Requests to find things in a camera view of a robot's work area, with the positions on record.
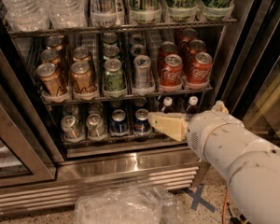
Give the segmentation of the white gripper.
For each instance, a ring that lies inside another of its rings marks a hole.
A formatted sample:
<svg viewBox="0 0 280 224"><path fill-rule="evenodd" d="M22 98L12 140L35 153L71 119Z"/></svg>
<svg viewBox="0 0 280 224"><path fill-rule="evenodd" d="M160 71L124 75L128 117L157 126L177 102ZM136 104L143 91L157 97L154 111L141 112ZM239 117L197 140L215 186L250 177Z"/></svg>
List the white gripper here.
<svg viewBox="0 0 280 224"><path fill-rule="evenodd" d="M214 112L228 113L229 110L225 104L218 100L212 107ZM186 139L189 123L186 121L186 115L182 113L162 113L149 112L148 122L150 126L157 131L166 134L176 141L183 141Z"/></svg>

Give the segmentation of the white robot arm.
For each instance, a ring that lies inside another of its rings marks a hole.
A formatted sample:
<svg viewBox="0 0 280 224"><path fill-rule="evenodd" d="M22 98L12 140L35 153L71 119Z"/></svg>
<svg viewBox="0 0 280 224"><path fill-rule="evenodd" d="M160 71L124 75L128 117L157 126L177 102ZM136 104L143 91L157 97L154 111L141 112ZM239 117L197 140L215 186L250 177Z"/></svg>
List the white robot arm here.
<svg viewBox="0 0 280 224"><path fill-rule="evenodd" d="M185 141L210 163L252 224L280 224L280 147L247 130L223 102L192 118L150 112L148 122L174 140Z"/></svg>

